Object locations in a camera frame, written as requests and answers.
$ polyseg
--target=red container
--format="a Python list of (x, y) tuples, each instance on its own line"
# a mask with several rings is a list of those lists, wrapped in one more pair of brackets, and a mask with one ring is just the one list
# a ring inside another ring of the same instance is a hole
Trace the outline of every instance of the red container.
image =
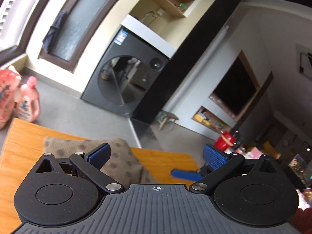
[(219, 150), (225, 151), (227, 148), (232, 147), (236, 139), (227, 131), (221, 133), (221, 136), (216, 140), (214, 146)]

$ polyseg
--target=stool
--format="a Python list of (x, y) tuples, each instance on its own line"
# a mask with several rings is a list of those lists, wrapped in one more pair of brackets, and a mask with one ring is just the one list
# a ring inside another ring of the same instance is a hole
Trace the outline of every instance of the stool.
[(159, 130), (161, 130), (163, 128), (163, 126), (165, 125), (165, 123), (168, 120), (173, 119), (173, 122), (172, 122), (172, 124), (171, 124), (171, 126), (169, 128), (169, 130), (172, 130), (176, 120), (179, 120), (179, 118), (176, 115), (174, 115), (173, 113), (169, 113), (169, 112), (166, 112), (166, 111), (163, 111), (163, 110), (161, 110), (158, 113), (158, 115), (156, 116), (155, 119), (160, 123)]

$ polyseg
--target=metal screw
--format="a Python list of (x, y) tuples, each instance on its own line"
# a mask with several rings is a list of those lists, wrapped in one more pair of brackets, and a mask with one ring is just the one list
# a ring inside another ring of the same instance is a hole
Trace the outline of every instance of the metal screw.
[(194, 190), (203, 191), (207, 189), (207, 185), (204, 183), (195, 183), (192, 185)]
[(110, 183), (106, 186), (106, 189), (110, 191), (117, 191), (121, 189), (121, 185), (117, 183)]

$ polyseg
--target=white pipe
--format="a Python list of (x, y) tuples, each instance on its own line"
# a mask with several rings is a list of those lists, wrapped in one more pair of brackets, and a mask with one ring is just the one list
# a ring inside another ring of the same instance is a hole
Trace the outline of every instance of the white pipe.
[(224, 26), (220, 32), (216, 35), (216, 37), (213, 39), (213, 41), (210, 43), (210, 45), (207, 47), (205, 52), (202, 54), (202, 56), (199, 58), (199, 60), (196, 62), (192, 70), (188, 73), (186, 78), (183, 80), (183, 82), (180, 84), (180, 86), (177, 88), (177, 90), (174, 92), (170, 100), (165, 104), (163, 107), (163, 110), (170, 112), (174, 106), (177, 104), (183, 93), (190, 87), (193, 80), (198, 76), (202, 68), (207, 64), (208, 60), (214, 53), (214, 51), (218, 48), (218, 46), (221, 44), (221, 41), (224, 39), (225, 34), (227, 33), (227, 30), (229, 29), (229, 26)]

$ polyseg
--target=stool leg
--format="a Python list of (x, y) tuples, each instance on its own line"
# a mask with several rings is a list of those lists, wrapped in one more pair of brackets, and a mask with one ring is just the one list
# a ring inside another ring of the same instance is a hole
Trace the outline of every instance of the stool leg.
[(172, 128), (174, 127), (175, 121), (176, 121), (176, 120), (174, 119), (174, 121), (172, 122), (172, 124), (171, 124), (169, 130), (172, 130)]
[(168, 120), (168, 117), (166, 117), (166, 118), (164, 118), (163, 119), (163, 122), (160, 124), (160, 126), (159, 126), (159, 130), (161, 130), (162, 128), (163, 128), (163, 126), (165, 125), (165, 123), (167, 122), (167, 120)]

